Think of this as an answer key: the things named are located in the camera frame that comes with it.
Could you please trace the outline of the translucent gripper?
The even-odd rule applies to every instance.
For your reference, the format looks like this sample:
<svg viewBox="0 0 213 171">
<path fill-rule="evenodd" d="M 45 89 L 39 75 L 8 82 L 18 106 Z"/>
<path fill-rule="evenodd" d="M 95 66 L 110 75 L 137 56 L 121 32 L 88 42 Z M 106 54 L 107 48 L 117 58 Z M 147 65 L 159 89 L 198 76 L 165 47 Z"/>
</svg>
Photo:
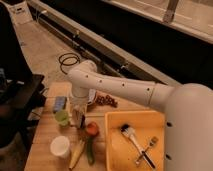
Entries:
<svg viewBox="0 0 213 171">
<path fill-rule="evenodd" d="M 70 95 L 70 110 L 71 110 L 71 114 L 72 114 L 72 120 L 73 123 L 76 125 L 75 123 L 75 116 L 73 114 L 73 110 L 76 106 L 79 106 L 81 108 L 83 108 L 85 110 L 85 114 L 87 112 L 87 103 L 88 103 L 88 99 L 87 98 L 77 98 L 74 97 L 73 95 Z"/>
</svg>

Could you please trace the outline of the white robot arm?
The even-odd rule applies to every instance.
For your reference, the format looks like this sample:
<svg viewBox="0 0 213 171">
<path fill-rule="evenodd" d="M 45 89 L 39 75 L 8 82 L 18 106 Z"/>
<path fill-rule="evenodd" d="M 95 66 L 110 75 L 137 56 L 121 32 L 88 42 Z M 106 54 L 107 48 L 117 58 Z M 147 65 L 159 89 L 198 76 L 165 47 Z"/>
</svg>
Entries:
<svg viewBox="0 0 213 171">
<path fill-rule="evenodd" d="M 78 102 L 96 89 L 163 113 L 164 171 L 213 171 L 213 89 L 102 75 L 91 60 L 70 69 L 68 78 Z"/>
</svg>

